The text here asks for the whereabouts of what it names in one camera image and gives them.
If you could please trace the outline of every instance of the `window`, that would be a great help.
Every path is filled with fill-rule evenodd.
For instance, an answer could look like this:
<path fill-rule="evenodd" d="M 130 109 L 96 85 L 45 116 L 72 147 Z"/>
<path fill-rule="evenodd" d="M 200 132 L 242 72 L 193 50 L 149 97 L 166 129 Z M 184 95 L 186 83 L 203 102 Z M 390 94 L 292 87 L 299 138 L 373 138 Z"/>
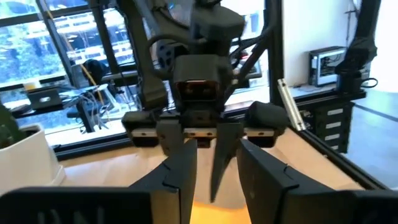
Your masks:
<path fill-rule="evenodd" d="M 26 14 L 38 13 L 35 0 L 2 0 L 0 1 L 0 19 Z"/>
<path fill-rule="evenodd" d="M 132 48 L 123 17 L 115 9 L 107 9 L 104 11 L 104 18 L 116 60 L 119 63 L 132 62 Z M 55 26 L 62 36 L 69 58 L 74 60 L 76 64 L 82 64 L 88 59 L 95 59 L 108 64 L 101 37 L 91 12 L 55 18 Z"/>
<path fill-rule="evenodd" d="M 104 18 L 118 64 L 134 62 L 129 34 L 122 15 L 114 9 L 107 9 L 104 11 Z"/>
<path fill-rule="evenodd" d="M 87 5 L 85 0 L 45 0 L 50 10 Z"/>
<path fill-rule="evenodd" d="M 35 77 L 64 75 L 43 22 L 0 27 L 1 85 Z"/>

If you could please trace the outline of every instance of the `table surface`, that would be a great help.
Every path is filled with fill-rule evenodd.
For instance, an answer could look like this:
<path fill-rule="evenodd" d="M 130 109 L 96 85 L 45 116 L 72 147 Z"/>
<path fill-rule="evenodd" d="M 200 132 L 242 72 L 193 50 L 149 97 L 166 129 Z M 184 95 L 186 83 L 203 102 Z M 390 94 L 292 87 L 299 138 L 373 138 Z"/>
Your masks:
<path fill-rule="evenodd" d="M 266 149 L 279 160 L 333 189 L 362 189 L 311 145 L 287 130 L 275 147 Z M 239 183 L 236 158 L 228 166 L 215 203 L 210 203 L 210 172 L 214 148 L 198 150 L 198 172 L 191 223 L 250 223 Z M 161 148 L 128 147 L 63 161 L 64 186 L 129 186 L 157 167 Z"/>

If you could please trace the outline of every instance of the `potted plant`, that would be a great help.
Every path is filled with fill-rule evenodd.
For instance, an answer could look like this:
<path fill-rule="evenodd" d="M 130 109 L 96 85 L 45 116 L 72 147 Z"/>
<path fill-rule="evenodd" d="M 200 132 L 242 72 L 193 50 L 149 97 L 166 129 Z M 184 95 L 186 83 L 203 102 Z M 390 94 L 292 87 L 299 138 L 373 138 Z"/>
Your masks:
<path fill-rule="evenodd" d="M 0 104 L 0 195 L 21 187 L 59 185 L 64 177 L 43 127 L 19 128 Z"/>

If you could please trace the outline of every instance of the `metal rod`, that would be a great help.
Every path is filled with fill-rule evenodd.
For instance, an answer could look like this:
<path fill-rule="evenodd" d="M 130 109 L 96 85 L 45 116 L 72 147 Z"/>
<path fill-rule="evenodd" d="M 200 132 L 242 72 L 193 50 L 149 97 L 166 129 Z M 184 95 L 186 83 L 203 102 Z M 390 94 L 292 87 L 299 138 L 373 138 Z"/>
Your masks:
<path fill-rule="evenodd" d="M 305 130 L 305 125 L 300 115 L 300 111 L 297 108 L 293 96 L 290 94 L 290 90 L 284 79 L 278 80 L 278 89 L 292 126 L 299 131 Z"/>

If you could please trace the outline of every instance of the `desk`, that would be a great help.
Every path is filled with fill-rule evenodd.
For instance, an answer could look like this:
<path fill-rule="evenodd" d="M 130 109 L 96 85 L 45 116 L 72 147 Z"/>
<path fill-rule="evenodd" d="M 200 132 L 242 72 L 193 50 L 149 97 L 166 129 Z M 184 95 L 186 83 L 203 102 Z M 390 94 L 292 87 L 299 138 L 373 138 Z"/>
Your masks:
<path fill-rule="evenodd" d="M 13 113 L 12 115 L 15 118 L 27 118 L 30 116 L 51 113 L 51 112 L 60 111 L 60 110 L 64 110 L 64 109 L 70 108 L 72 106 L 75 106 L 80 102 L 80 100 L 81 100 L 81 98 L 79 98 L 79 97 L 72 98 L 72 99 L 66 99 L 66 100 L 62 101 L 62 105 L 51 106 L 51 107 L 43 108 L 40 110 L 30 110 L 30 111 L 28 111 L 26 113 L 22 113 L 22 114 Z M 30 105 L 30 101 L 24 100 L 24 103 L 21 103 L 21 105 L 23 105 L 23 104 Z"/>
<path fill-rule="evenodd" d="M 286 130 L 275 147 L 266 149 L 300 172 L 333 188 L 362 189 L 311 145 Z M 238 176 L 236 158 L 227 168 L 217 195 L 210 204 L 210 172 L 214 148 L 198 150 L 198 173 L 191 223 L 250 223 Z M 125 149 L 63 161 L 64 186 L 128 186 L 157 167 L 165 156 L 161 148 Z"/>

